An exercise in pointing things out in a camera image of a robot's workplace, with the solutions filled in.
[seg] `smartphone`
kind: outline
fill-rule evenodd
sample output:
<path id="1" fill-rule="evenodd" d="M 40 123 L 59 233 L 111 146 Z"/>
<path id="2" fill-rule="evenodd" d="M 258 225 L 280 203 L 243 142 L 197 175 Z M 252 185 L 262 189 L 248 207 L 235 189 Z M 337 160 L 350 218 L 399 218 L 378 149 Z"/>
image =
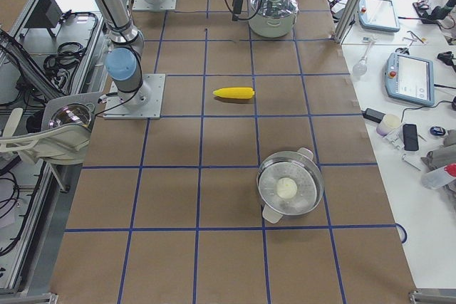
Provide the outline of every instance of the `smartphone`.
<path id="1" fill-rule="evenodd" d="M 404 124 L 402 126 L 404 136 L 404 150 L 418 151 L 418 132 L 415 124 Z"/>

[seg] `white mounting plate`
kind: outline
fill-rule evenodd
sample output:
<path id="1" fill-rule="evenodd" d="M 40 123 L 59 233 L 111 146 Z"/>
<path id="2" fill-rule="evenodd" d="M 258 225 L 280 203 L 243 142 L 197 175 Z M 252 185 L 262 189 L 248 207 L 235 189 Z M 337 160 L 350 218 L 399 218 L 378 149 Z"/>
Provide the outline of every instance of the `white mounting plate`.
<path id="1" fill-rule="evenodd" d="M 165 89 L 165 74 L 144 74 L 142 76 L 144 82 L 149 85 L 150 99 L 144 105 L 131 110 L 124 105 L 113 108 L 120 104 L 118 96 L 109 97 L 106 102 L 106 110 L 113 108 L 105 113 L 105 119 L 112 120 L 132 120 L 132 119 L 160 119 L 163 102 L 163 90 Z M 110 92 L 117 92 L 117 87 L 114 82 L 111 83 Z"/>
<path id="2" fill-rule="evenodd" d="M 135 0 L 133 4 L 133 11 L 149 11 L 149 12 L 160 12 L 166 10 L 175 10 L 177 0 L 165 0 L 161 4 L 152 5 L 146 2 L 146 0 Z"/>

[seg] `white table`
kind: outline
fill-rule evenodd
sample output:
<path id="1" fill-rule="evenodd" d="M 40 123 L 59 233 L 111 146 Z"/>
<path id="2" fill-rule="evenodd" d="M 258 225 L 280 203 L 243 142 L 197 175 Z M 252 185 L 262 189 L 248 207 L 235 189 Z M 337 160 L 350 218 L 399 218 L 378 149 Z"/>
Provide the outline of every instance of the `white table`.
<path id="1" fill-rule="evenodd" d="M 395 0 L 401 3 L 400 16 L 416 16 L 411 2 L 414 0 Z M 385 113 L 402 115 L 404 108 L 418 107 L 412 103 L 389 98 L 383 82 L 383 68 L 388 56 L 405 45 L 402 37 L 412 30 L 426 37 L 428 44 L 417 42 L 410 48 L 412 56 L 434 61 L 435 83 L 456 86 L 456 73 L 449 66 L 437 60 L 437 54 L 453 51 L 456 47 L 446 44 L 437 26 L 421 24 L 419 21 L 401 20 L 401 30 L 397 33 L 375 32 L 377 44 L 372 47 L 368 57 L 368 72 L 360 81 L 355 81 L 355 90 L 361 108 L 373 108 Z M 342 48 L 348 68 L 364 54 L 366 44 L 362 37 L 371 36 L 373 31 L 365 31 L 356 24 L 343 42 Z M 435 103 L 452 100 L 456 90 L 436 88 Z M 446 129 L 456 129 L 456 112 L 450 104 L 441 104 L 435 109 L 405 112 L 405 121 L 418 126 L 418 132 L 427 140 L 419 139 L 420 150 L 407 152 L 408 159 L 419 163 L 428 151 L 442 144 L 442 138 L 433 137 L 429 128 L 433 125 Z M 427 169 L 421 164 L 422 171 L 402 161 L 405 153 L 396 150 L 375 131 L 376 124 L 366 121 L 368 134 L 388 194 L 396 222 L 402 224 L 408 233 L 408 241 L 403 244 L 413 279 L 418 288 L 456 288 L 456 210 L 443 189 L 429 190 L 420 185 L 421 174 Z"/>

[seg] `white cup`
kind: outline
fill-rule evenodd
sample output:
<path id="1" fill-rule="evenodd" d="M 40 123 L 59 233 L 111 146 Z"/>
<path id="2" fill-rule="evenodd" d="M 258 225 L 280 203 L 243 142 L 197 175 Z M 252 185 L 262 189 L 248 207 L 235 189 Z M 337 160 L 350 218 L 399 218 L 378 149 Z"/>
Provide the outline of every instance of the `white cup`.
<path id="1" fill-rule="evenodd" d="M 400 118 L 394 114 L 385 114 L 377 126 L 377 133 L 385 137 L 389 132 L 400 127 Z"/>

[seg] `blue and white device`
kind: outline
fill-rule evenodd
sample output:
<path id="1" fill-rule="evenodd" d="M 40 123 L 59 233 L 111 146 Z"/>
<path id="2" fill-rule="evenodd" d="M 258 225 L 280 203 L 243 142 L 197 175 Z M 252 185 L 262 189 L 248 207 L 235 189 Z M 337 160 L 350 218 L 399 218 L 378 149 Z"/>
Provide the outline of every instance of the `blue and white device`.
<path id="1" fill-rule="evenodd" d="M 392 53 L 386 62 L 385 87 L 391 98 L 434 105 L 434 71 L 432 61 Z"/>
<path id="2" fill-rule="evenodd" d="M 398 32 L 399 19 L 391 0 L 361 0 L 359 2 L 359 23 L 371 30 Z"/>

